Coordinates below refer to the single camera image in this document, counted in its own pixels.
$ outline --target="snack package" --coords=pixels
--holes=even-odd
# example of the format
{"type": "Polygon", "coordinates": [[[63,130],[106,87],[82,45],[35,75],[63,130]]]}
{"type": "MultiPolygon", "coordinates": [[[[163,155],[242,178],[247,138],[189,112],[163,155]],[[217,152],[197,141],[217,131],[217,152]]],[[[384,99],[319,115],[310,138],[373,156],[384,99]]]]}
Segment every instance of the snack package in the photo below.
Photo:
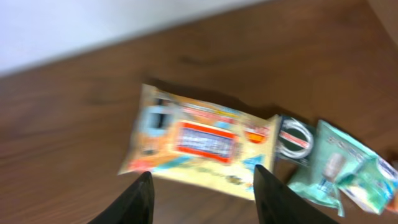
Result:
{"type": "Polygon", "coordinates": [[[276,115],[264,120],[144,85],[131,150],[119,173],[149,170],[254,200],[254,166],[272,171],[279,122],[276,115]]]}
{"type": "Polygon", "coordinates": [[[314,127],[283,115],[276,146],[278,157],[308,166],[314,145],[314,134],[314,127]]]}
{"type": "Polygon", "coordinates": [[[380,215],[394,197],[398,172],[377,157],[366,161],[355,174],[346,176],[337,186],[365,212],[380,215]]]}
{"type": "Polygon", "coordinates": [[[298,195],[319,205],[337,208],[344,216],[335,183],[353,173],[376,153],[350,135],[325,121],[319,121],[317,138],[308,167],[301,167],[289,182],[298,195]]]}

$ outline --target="teal package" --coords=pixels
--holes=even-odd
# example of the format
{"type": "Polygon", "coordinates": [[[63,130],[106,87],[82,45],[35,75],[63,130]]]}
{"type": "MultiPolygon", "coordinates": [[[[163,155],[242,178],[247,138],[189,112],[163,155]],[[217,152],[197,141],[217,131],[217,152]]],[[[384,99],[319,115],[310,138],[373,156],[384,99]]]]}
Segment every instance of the teal package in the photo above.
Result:
{"type": "Polygon", "coordinates": [[[336,183],[376,156],[374,151],[350,135],[319,120],[309,165],[301,167],[288,185],[296,194],[313,203],[337,208],[339,216],[343,217],[336,183]]]}
{"type": "Polygon", "coordinates": [[[398,172],[378,157],[366,161],[337,186],[365,212],[380,215],[397,190],[398,172]]]}

